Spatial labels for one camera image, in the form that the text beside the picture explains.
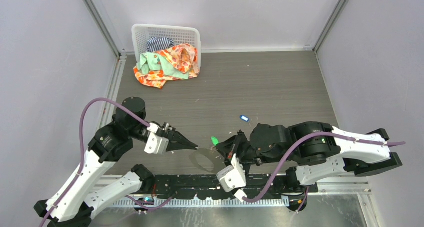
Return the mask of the green key tag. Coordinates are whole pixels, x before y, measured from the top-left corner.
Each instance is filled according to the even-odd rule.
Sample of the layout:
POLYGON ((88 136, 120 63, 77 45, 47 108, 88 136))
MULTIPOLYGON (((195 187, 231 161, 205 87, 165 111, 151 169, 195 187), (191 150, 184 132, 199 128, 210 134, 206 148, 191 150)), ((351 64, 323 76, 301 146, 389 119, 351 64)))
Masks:
POLYGON ((211 136, 210 139, 211 139, 211 142, 212 142, 212 144, 214 146, 217 146, 220 143, 220 141, 218 140, 218 138, 215 137, 215 136, 211 136))

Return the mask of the metal keyring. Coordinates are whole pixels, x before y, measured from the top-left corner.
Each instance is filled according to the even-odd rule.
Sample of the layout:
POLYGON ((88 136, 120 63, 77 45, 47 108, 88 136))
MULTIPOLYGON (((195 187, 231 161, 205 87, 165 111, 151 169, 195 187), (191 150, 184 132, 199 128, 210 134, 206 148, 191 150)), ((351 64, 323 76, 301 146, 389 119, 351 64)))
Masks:
POLYGON ((216 147, 211 145, 211 146, 203 146, 203 147, 198 147, 197 148, 198 151, 210 151, 210 152, 215 152, 216 151, 216 147))

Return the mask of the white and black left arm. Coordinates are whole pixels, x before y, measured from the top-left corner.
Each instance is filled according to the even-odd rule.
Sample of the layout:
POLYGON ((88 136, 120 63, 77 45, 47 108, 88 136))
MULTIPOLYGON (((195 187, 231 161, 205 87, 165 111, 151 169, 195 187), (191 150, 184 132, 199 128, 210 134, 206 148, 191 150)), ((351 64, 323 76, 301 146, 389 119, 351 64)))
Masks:
POLYGON ((147 122, 146 103, 129 97, 116 104, 111 123, 100 128, 85 145, 80 144, 80 163, 73 174, 51 198, 38 201, 34 210, 51 227, 86 227, 115 201, 139 191, 148 194, 156 178, 144 165, 135 165, 112 184, 94 190, 100 178, 134 146, 134 140, 145 143, 145 152, 160 155, 178 150, 197 150, 168 123, 147 122))

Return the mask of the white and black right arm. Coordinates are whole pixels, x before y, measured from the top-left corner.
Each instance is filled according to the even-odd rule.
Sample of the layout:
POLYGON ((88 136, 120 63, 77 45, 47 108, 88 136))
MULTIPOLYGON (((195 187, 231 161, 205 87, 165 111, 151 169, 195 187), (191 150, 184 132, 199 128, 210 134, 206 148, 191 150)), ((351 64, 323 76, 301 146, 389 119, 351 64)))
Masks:
POLYGON ((378 175, 402 166, 385 129, 367 134, 341 130, 322 122, 290 127, 258 124, 249 137, 239 131, 216 145, 225 168, 217 179, 226 192, 247 186, 252 165, 295 162, 285 174, 285 185, 300 192, 317 181, 345 173, 357 177, 378 175))

